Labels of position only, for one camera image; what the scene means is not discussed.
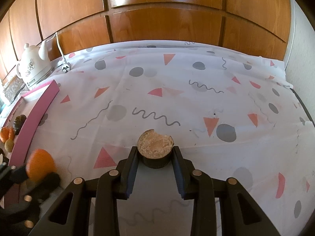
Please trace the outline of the orange tangerine front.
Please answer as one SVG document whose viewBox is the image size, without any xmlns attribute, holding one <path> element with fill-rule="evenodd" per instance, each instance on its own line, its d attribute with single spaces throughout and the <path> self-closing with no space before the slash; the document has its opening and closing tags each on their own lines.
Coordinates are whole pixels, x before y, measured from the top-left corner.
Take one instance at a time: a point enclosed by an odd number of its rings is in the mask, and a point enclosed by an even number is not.
<svg viewBox="0 0 315 236">
<path fill-rule="evenodd" d="M 36 149 L 26 163 L 26 173 L 35 183 L 44 179 L 50 173 L 56 173 L 56 165 L 52 156 L 43 149 Z"/>
</svg>

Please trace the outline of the orange tangerine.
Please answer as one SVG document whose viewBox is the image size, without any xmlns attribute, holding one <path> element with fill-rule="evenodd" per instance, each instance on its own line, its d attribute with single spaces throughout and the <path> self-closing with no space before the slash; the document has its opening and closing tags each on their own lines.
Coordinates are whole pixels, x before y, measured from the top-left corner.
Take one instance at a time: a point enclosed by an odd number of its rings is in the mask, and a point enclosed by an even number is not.
<svg viewBox="0 0 315 236">
<path fill-rule="evenodd" d="M 26 173 L 35 183 L 44 179 L 50 173 L 56 173 L 56 165 L 52 156 L 43 149 L 36 149 L 26 163 Z"/>
<path fill-rule="evenodd" d="M 2 127 L 0 130 L 0 140 L 5 143 L 9 138 L 10 130 L 7 127 Z"/>
</svg>

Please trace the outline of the beige round fruit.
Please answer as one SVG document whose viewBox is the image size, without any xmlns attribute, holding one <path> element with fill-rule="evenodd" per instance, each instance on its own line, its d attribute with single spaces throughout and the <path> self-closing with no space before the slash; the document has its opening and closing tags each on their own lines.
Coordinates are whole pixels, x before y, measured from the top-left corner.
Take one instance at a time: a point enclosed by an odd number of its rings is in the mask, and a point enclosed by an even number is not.
<svg viewBox="0 0 315 236">
<path fill-rule="evenodd" d="M 7 151 L 8 153 L 11 153 L 12 150 L 13 150 L 13 148 L 14 148 L 14 141 L 11 140 L 11 139 L 8 139 L 8 140 L 5 142 L 4 147 L 5 147 L 5 149 L 6 149 L 6 151 Z"/>
</svg>

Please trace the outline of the orange carrot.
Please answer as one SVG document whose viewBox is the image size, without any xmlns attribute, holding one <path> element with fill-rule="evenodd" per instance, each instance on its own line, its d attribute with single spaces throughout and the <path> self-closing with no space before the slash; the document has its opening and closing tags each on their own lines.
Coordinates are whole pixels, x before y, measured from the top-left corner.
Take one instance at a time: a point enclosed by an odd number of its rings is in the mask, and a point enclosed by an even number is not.
<svg viewBox="0 0 315 236">
<path fill-rule="evenodd" d="M 15 131 L 14 131 L 14 129 L 11 127 L 11 128 L 9 129 L 8 138 L 11 139 L 11 140 L 14 140 L 14 137 L 15 137 Z"/>
</svg>

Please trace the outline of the dark oval fruit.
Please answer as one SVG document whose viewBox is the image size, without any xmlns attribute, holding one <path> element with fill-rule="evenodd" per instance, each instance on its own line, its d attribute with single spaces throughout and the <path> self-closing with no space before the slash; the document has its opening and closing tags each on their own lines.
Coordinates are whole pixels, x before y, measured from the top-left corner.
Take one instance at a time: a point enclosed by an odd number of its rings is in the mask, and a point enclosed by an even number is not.
<svg viewBox="0 0 315 236">
<path fill-rule="evenodd" d="M 15 135 L 18 135 L 25 123 L 27 117 L 24 114 L 17 116 L 13 122 L 13 130 Z"/>
</svg>

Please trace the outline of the small dark cut cylinder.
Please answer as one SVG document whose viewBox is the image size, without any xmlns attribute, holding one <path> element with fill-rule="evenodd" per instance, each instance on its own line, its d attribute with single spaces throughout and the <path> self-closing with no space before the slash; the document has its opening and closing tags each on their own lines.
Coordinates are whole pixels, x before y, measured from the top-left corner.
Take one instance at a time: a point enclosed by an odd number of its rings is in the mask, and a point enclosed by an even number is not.
<svg viewBox="0 0 315 236">
<path fill-rule="evenodd" d="M 153 169 L 163 168 L 169 163 L 173 146 L 174 141 L 170 135 L 159 134 L 154 129 L 142 133 L 137 141 L 142 162 Z"/>
</svg>

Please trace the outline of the large dark cut cylinder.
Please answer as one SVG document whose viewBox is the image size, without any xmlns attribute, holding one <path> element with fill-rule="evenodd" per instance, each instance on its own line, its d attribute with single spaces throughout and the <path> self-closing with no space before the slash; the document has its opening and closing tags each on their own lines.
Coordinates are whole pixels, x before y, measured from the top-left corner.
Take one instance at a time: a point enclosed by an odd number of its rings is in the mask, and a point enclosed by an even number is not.
<svg viewBox="0 0 315 236">
<path fill-rule="evenodd" d="M 0 164 L 6 163 L 8 164 L 9 159 L 5 156 L 3 149 L 0 149 Z"/>
</svg>

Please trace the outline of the pink shallow tray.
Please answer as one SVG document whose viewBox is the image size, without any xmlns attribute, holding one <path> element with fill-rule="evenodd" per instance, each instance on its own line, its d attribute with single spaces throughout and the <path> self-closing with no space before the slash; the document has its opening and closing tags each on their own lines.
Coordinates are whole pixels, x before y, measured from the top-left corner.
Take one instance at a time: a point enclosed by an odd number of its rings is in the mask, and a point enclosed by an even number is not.
<svg viewBox="0 0 315 236">
<path fill-rule="evenodd" d="M 11 127 L 18 115 L 26 116 L 19 135 L 14 138 L 13 150 L 8 154 L 9 166 L 24 164 L 36 129 L 58 92 L 55 80 L 47 82 L 22 95 L 14 106 L 9 107 L 10 113 L 1 116 L 1 127 Z"/>
</svg>

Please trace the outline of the patterned white tablecloth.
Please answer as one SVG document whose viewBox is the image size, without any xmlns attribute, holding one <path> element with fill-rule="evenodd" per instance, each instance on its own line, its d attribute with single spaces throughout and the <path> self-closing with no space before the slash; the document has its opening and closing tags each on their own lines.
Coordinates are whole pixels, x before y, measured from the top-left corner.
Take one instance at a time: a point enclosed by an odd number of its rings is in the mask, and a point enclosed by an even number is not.
<svg viewBox="0 0 315 236">
<path fill-rule="evenodd" d="M 29 152 L 53 157 L 61 185 L 91 180 L 127 158 L 149 129 L 170 135 L 196 169 L 236 178 L 281 235 L 299 235 L 314 211 L 314 116 L 282 61 L 212 45 L 129 41 L 53 62 L 59 92 Z"/>
</svg>

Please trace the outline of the white ceramic electric kettle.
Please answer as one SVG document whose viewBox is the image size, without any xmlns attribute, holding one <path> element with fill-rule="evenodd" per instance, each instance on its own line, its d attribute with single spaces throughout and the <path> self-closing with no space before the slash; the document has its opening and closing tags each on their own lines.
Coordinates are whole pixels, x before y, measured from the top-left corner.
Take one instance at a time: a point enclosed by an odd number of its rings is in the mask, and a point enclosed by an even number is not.
<svg viewBox="0 0 315 236">
<path fill-rule="evenodd" d="M 16 65 L 17 77 L 22 79 L 27 87 L 40 82 L 51 71 L 46 40 L 40 46 L 25 43 L 21 59 Z"/>
</svg>

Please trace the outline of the wooden panel cabinet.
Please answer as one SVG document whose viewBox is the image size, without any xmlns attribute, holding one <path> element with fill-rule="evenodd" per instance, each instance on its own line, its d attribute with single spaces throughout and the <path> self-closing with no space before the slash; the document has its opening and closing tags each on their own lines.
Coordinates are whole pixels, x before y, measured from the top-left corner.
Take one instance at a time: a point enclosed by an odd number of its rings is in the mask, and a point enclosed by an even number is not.
<svg viewBox="0 0 315 236">
<path fill-rule="evenodd" d="M 217 45 L 282 60 L 290 0 L 1 0 L 1 82 L 25 43 L 49 40 L 49 57 L 137 40 Z"/>
</svg>

